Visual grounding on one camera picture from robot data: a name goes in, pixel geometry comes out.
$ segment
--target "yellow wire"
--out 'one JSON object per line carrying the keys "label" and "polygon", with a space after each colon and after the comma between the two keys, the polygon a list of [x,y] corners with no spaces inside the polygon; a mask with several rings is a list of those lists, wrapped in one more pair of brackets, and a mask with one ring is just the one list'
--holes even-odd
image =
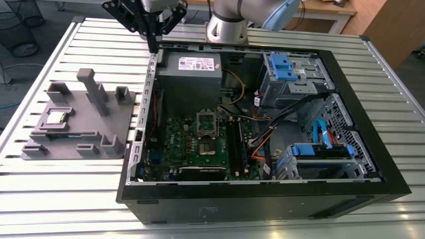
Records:
{"label": "yellow wire", "polygon": [[223,104],[219,104],[219,106],[229,106],[229,105],[233,105],[235,102],[238,102],[241,100],[241,98],[243,97],[245,95],[245,85],[243,85],[243,81],[241,81],[239,77],[237,76],[237,74],[234,74],[231,71],[226,70],[226,69],[222,69],[223,71],[229,72],[234,78],[238,80],[239,82],[239,85],[241,85],[241,93],[239,93],[239,97],[231,101],[230,103],[223,103]]}

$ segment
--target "blue plastic latch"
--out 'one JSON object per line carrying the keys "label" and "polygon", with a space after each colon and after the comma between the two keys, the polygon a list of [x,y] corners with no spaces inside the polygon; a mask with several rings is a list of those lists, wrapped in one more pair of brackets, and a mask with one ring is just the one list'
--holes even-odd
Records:
{"label": "blue plastic latch", "polygon": [[347,153],[350,154],[350,156],[354,157],[354,155],[355,155],[354,147],[350,146],[350,145],[347,145],[347,146],[346,146],[346,150],[347,150]]}
{"label": "blue plastic latch", "polygon": [[270,65],[278,81],[297,81],[298,77],[291,71],[291,62],[285,54],[270,54]]}
{"label": "blue plastic latch", "polygon": [[309,144],[298,144],[295,145],[299,151],[299,156],[311,156],[314,155],[314,149],[313,146]]}
{"label": "blue plastic latch", "polygon": [[275,168],[278,168],[283,162],[285,162],[285,159],[283,159],[283,157],[282,157],[282,158],[279,159],[278,163],[277,163]]}
{"label": "blue plastic latch", "polygon": [[291,146],[290,149],[291,149],[291,155],[293,155],[293,156],[299,155],[297,146]]}

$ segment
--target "gray floor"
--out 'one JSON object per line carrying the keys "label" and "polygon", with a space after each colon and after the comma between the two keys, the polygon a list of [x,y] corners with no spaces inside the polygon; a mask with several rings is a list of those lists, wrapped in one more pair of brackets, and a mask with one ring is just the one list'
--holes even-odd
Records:
{"label": "gray floor", "polygon": [[[43,64],[74,16],[110,18],[99,5],[66,3],[65,11],[59,12],[55,10],[53,2],[38,1],[37,3],[45,19],[45,24],[31,29],[31,33],[39,46],[38,52],[29,57],[14,58],[5,49],[0,47],[0,62],[3,66],[17,63]],[[1,11],[5,11],[2,4],[0,4],[0,12]],[[206,12],[194,10],[189,11],[187,23],[202,24],[206,20]],[[21,66],[6,71],[10,77],[13,77],[14,84],[10,87],[5,87],[0,84],[0,127],[5,127],[15,110],[15,107],[6,109],[1,109],[1,107],[9,106],[21,101],[39,70],[41,67],[37,66]],[[423,107],[425,84],[422,81],[425,80],[425,59],[418,60],[414,55],[411,55],[397,70],[397,74]]]}

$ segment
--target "slotted metal table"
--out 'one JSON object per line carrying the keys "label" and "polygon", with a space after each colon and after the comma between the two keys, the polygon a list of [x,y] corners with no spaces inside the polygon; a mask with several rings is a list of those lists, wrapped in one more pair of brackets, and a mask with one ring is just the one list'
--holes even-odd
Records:
{"label": "slotted metal table", "polygon": [[[169,40],[202,42],[201,25],[179,25]],[[411,194],[323,220],[142,225],[114,202],[122,159],[19,159],[37,123],[49,82],[79,89],[78,68],[93,68],[105,90],[127,86],[135,104],[133,130],[149,60],[137,34],[109,19],[73,22],[0,136],[0,238],[423,238],[425,114],[370,42],[355,36],[250,29],[251,45],[331,50]]]}

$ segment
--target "black mesh trash can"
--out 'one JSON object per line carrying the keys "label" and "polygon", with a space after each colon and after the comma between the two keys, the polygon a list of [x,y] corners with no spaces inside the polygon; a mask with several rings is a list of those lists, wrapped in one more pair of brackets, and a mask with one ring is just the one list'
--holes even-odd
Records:
{"label": "black mesh trash can", "polygon": [[29,56],[38,50],[23,17],[15,12],[0,13],[0,44],[13,56]]}
{"label": "black mesh trash can", "polygon": [[34,0],[3,0],[13,12],[19,13],[25,17],[25,25],[27,27],[39,26],[43,18]]}

